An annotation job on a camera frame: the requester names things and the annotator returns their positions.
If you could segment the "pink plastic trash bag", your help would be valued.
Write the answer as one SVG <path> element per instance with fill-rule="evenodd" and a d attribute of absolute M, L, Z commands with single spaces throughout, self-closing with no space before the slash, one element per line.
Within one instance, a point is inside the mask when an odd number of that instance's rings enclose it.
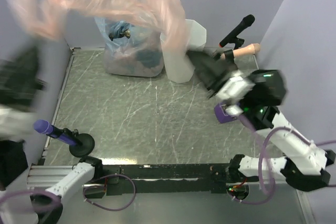
<path fill-rule="evenodd" d="M 151 28 L 165 39 L 163 49 L 186 48 L 187 25 L 180 0 L 7 0 L 23 29 L 32 36 L 58 39 L 66 15 L 76 10 Z"/>

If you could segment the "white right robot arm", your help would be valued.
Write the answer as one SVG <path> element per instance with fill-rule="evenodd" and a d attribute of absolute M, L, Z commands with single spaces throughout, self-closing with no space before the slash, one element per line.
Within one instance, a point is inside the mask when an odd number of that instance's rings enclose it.
<path fill-rule="evenodd" d="M 261 188 L 284 180 L 291 187 L 310 192 L 329 187 L 326 168 L 335 161 L 335 152 L 324 150 L 304 137 L 286 119 L 279 106 L 286 96 L 280 71 L 240 71 L 227 60 L 190 49 L 186 56 L 209 97 L 222 103 L 224 112 L 241 121 L 261 141 L 258 158 L 236 155 L 227 175 L 231 182 L 257 177 Z"/>

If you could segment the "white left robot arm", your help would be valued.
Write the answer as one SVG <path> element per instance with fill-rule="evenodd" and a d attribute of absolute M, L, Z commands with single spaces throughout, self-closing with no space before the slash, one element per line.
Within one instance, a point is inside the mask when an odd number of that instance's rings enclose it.
<path fill-rule="evenodd" d="M 86 182 L 103 179 L 102 160 L 92 157 L 94 139 L 86 133 L 58 129 L 37 120 L 33 109 L 39 80 L 39 47 L 20 49 L 1 64 L 1 223 L 57 223 L 65 203 Z M 25 153 L 25 136 L 38 131 L 69 145 L 79 162 L 47 189 L 29 188 L 31 164 Z"/>

